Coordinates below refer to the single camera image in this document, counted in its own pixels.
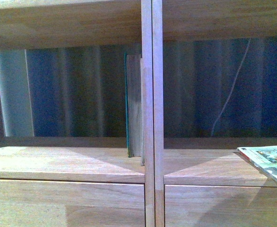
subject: curtain fold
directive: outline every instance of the curtain fold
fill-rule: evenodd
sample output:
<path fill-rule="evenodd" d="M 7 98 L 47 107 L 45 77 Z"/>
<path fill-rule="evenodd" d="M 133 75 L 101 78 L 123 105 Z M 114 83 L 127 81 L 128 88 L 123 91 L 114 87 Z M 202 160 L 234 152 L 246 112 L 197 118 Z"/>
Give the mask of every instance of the curtain fold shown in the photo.
<path fill-rule="evenodd" d="M 210 136 L 247 42 L 164 43 L 165 137 Z M 35 135 L 125 137 L 125 52 L 141 45 L 27 50 Z M 251 40 L 214 136 L 277 137 L 277 37 Z"/>

